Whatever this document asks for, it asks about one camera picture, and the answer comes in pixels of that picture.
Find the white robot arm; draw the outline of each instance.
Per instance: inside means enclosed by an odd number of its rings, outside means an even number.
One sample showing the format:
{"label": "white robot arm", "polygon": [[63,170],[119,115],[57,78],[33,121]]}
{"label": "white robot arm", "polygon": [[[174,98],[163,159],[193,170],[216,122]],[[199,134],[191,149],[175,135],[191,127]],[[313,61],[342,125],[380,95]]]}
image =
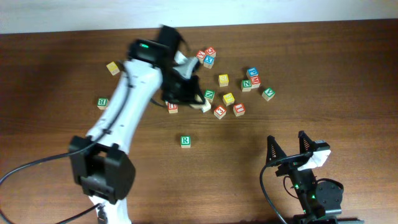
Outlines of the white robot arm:
{"label": "white robot arm", "polygon": [[[127,155],[153,94],[162,88],[164,100],[201,104],[195,100],[195,95],[203,98],[198,78],[192,76],[199,61],[196,57],[186,58],[177,51],[179,40],[173,39],[176,34],[175,29],[163,27],[157,42],[138,40],[132,44],[130,60],[123,63],[124,71],[108,109],[87,132],[86,138],[75,136],[71,141],[70,152],[92,144],[92,139],[96,141],[89,152],[71,156],[71,162],[75,182],[82,186],[95,205],[103,205],[96,209],[98,223],[131,223],[126,196],[134,182],[135,168]],[[169,51],[172,49],[173,64],[167,61],[170,52],[164,50],[164,46]],[[107,156],[100,157],[101,151]]]}

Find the cable connector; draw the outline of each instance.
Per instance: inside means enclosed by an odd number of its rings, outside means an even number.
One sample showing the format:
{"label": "cable connector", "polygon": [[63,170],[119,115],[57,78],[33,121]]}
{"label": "cable connector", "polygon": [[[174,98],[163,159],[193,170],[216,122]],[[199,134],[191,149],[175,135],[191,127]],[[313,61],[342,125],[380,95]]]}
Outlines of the cable connector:
{"label": "cable connector", "polygon": [[102,204],[98,207],[98,224],[107,224],[108,219],[106,218],[106,213],[104,211],[105,205]]}

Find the black bracket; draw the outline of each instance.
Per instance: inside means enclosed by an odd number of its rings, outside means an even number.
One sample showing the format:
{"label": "black bracket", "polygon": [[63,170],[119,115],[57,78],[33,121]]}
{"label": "black bracket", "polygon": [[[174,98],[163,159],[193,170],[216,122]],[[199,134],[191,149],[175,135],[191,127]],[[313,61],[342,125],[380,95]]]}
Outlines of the black bracket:
{"label": "black bracket", "polygon": [[[83,149],[91,143],[90,138],[74,136],[69,152]],[[73,178],[82,187],[83,193],[101,197],[113,205],[127,196],[136,176],[133,164],[118,147],[117,144],[111,147],[95,144],[91,149],[70,157]]]}
{"label": "black bracket", "polygon": [[268,136],[267,137],[267,162],[266,164],[281,159],[285,158],[286,154],[285,152],[280,148],[278,143],[275,140],[274,136]]}
{"label": "black bracket", "polygon": [[323,140],[319,141],[312,141],[310,137],[305,134],[304,131],[299,131],[298,132],[298,141],[300,143],[300,153],[306,153],[306,152],[315,152],[315,151],[322,151],[325,149],[330,149],[330,146],[328,143],[326,143]]}

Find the alphabet block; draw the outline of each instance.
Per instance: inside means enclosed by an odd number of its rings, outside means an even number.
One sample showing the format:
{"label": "alphabet block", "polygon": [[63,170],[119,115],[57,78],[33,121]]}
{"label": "alphabet block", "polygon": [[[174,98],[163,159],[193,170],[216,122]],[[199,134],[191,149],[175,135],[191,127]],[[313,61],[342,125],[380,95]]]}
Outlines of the alphabet block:
{"label": "alphabet block", "polygon": [[215,58],[216,57],[216,50],[213,47],[209,47],[205,50],[206,54],[209,55],[210,57]]}
{"label": "alphabet block", "polygon": [[206,100],[205,105],[202,106],[200,109],[201,109],[201,111],[204,112],[204,113],[206,113],[207,111],[209,111],[209,110],[211,109],[211,104],[210,104],[210,102],[209,102],[208,100]]}
{"label": "alphabet block", "polygon": [[241,88],[242,88],[242,91],[250,91],[251,90],[250,80],[242,80]]}
{"label": "alphabet block", "polygon": [[246,72],[246,75],[248,76],[248,78],[251,78],[251,77],[258,76],[259,72],[257,71],[257,69],[255,67],[253,67],[253,68],[248,69],[248,71]]}
{"label": "alphabet block", "polygon": [[243,103],[234,105],[234,114],[235,114],[235,116],[244,115],[245,111],[246,110],[244,109]]}
{"label": "alphabet block", "polygon": [[229,83],[228,74],[218,76],[218,84],[220,85],[220,87],[228,86],[228,83]]}
{"label": "alphabet block", "polygon": [[117,73],[120,72],[120,70],[115,62],[111,62],[111,63],[107,64],[106,67],[108,68],[108,70],[111,72],[112,75],[116,75]]}
{"label": "alphabet block", "polygon": [[223,108],[222,106],[218,106],[215,110],[214,110],[214,115],[218,118],[221,119],[226,115],[226,109]]}
{"label": "alphabet block", "polygon": [[205,98],[208,100],[210,103],[213,102],[214,96],[216,95],[216,92],[213,90],[206,90],[205,91]]}
{"label": "alphabet block", "polygon": [[262,92],[261,96],[264,99],[266,99],[267,101],[269,101],[270,99],[272,99],[272,97],[275,96],[275,91],[271,88],[268,88],[268,89],[264,90],[264,92]]}
{"label": "alphabet block", "polygon": [[100,110],[105,110],[108,107],[109,100],[107,98],[99,98],[97,101],[97,107]]}
{"label": "alphabet block", "polygon": [[167,108],[169,109],[169,113],[178,113],[178,106],[172,103],[167,103]]}
{"label": "alphabet block", "polygon": [[214,58],[207,55],[203,61],[203,66],[206,68],[212,68],[214,65]]}
{"label": "alphabet block", "polygon": [[250,81],[251,81],[251,88],[259,88],[261,85],[260,77],[258,76],[251,77]]}
{"label": "alphabet block", "polygon": [[197,58],[199,59],[200,63],[203,63],[203,60],[206,57],[206,53],[204,51],[199,50],[197,53]]}
{"label": "alphabet block", "polygon": [[232,105],[235,102],[235,98],[232,93],[225,94],[223,96],[223,101],[226,106]]}
{"label": "alphabet block", "polygon": [[181,147],[191,147],[191,136],[181,136]]}

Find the wood grain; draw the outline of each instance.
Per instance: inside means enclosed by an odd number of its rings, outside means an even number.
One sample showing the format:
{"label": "wood grain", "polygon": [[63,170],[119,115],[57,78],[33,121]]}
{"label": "wood grain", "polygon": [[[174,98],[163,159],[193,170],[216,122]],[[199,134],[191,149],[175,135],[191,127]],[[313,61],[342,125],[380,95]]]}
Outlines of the wood grain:
{"label": "wood grain", "polygon": [[[275,218],[259,185],[266,137],[289,154],[297,133],[326,140],[329,160],[314,173],[345,185],[341,217],[367,223],[398,219],[398,20],[311,22],[181,28],[191,55],[217,50],[202,68],[203,89],[216,90],[213,106],[231,92],[232,106],[218,120],[212,111],[180,107],[177,114],[149,105],[129,158],[137,169],[128,195],[137,223],[236,223]],[[67,151],[100,111],[118,82],[106,64],[124,58],[136,38],[156,29],[57,32],[0,36],[0,174]],[[242,93],[245,69],[257,67],[263,88]],[[218,87],[217,76],[229,75]],[[276,94],[269,102],[261,90]],[[192,148],[179,137],[191,135]],[[285,217],[301,213],[274,170],[266,189]],[[16,173],[0,188],[1,208],[16,223],[55,223],[91,206],[60,159]],[[75,223],[95,223],[91,213]]]}

